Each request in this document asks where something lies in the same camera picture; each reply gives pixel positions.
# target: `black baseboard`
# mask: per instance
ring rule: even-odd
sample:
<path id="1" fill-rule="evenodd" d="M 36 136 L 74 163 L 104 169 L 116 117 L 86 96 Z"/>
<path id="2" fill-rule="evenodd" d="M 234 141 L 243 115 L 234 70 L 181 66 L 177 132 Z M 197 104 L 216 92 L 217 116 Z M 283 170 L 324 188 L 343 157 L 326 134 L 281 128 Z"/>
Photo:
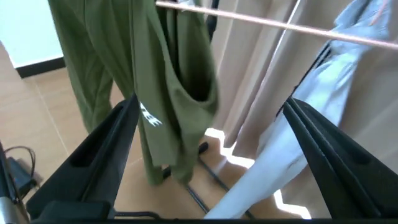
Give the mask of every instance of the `black baseboard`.
<path id="1" fill-rule="evenodd" d="M 16 68 L 16 70 L 21 78 L 26 78 L 59 68 L 65 68 L 65 62 L 63 61 L 63 57 L 26 65 Z"/>

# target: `green pants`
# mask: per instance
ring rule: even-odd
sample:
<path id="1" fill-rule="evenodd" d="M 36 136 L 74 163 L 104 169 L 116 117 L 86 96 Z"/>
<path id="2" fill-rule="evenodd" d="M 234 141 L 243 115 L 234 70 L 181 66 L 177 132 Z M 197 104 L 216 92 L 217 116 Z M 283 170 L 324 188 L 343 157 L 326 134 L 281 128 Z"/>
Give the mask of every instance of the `green pants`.
<path id="1" fill-rule="evenodd" d="M 125 98 L 135 93 L 140 101 L 149 183 L 162 182 L 162 165 L 188 182 L 218 106 L 202 15 L 162 9 L 153 0 L 49 4 L 86 129 L 108 115 L 115 81 Z"/>

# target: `tiled floor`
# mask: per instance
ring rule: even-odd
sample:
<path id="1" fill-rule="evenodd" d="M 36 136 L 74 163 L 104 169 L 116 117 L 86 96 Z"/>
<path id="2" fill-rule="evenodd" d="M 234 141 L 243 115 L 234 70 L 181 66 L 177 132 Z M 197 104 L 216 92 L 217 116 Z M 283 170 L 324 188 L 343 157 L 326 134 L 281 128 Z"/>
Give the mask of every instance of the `tiled floor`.
<path id="1" fill-rule="evenodd" d="M 111 102 L 122 100 L 117 88 Z M 44 179 L 73 152 L 86 137 L 75 97 L 65 69 L 48 72 L 21 80 L 13 69 L 7 54 L 0 49 L 0 141 L 4 148 L 23 145 L 34 149 L 36 171 Z M 146 181 L 141 158 L 139 133 L 134 136 L 131 153 L 115 203 L 117 210 L 153 211 L 164 218 L 202 218 L 204 213 L 188 192 L 172 179 L 157 187 Z M 203 160 L 217 168 L 219 176 L 232 186 L 245 168 L 232 165 L 220 155 L 217 139 L 209 139 L 210 150 Z M 24 151 L 10 155 L 29 161 Z M 200 166 L 190 185 L 213 207 L 225 194 Z M 273 198 L 252 207 L 258 218 L 291 218 L 280 211 Z"/>

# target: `clothesline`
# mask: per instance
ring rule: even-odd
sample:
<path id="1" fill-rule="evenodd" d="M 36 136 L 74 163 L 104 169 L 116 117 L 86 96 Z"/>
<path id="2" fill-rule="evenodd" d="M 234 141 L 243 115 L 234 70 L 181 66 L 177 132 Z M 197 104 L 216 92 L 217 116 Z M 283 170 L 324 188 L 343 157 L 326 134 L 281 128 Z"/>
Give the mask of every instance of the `clothesline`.
<path id="1" fill-rule="evenodd" d="M 304 33 L 304 34 L 311 34 L 311 35 L 316 35 L 316 36 L 320 36 L 320 37 L 327 37 L 329 39 L 343 40 L 343 41 L 347 41 L 347 42 L 354 42 L 357 44 L 365 44 L 365 45 L 370 45 L 370 46 L 375 46 L 375 47 L 382 47 L 385 49 L 398 50 L 398 44 L 395 44 L 393 42 L 384 42 L 384 41 L 380 41 L 380 40 L 373 40 L 373 39 L 358 37 L 358 36 L 354 36 L 354 35 L 340 34 L 337 32 L 330 31 L 330 30 L 317 29 L 314 27 L 298 26 L 295 24 L 286 24 L 284 22 L 279 22 L 279 21 L 275 21 L 272 19 L 265 19 L 265 18 L 256 17 L 256 16 L 248 16 L 248 15 L 238 14 L 238 13 L 234 13 L 234 12 L 226 12 L 226 11 L 222 11 L 222 10 L 208 9 L 205 7 L 188 6 L 185 4 L 179 4 L 176 2 L 166 2 L 166 1 L 157 1 L 156 6 L 167 7 L 167 8 L 172 8 L 172 9 L 179 9 L 179 10 L 184 10 L 184 11 L 199 12 L 199 13 L 203 13 L 203 14 L 209 14 L 209 15 L 213 15 L 213 16 L 221 16 L 221 17 L 230 18 L 230 19 L 239 19 L 242 21 L 253 22 L 253 23 L 267 25 L 267 26 L 271 26 L 271 27 L 293 30 L 293 31 Z"/>

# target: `green cloth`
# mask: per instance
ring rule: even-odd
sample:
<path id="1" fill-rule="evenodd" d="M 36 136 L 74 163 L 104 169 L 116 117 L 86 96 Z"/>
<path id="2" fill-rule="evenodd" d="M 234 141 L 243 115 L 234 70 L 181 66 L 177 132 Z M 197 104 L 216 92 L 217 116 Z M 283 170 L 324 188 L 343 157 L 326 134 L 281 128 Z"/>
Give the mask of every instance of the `green cloth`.
<path id="1" fill-rule="evenodd" d="M 113 81 L 135 93 L 150 184 L 162 165 L 187 183 L 198 144 L 218 106 L 215 68 L 203 15 L 150 0 L 49 0 L 73 91 L 91 132 L 111 105 Z"/>

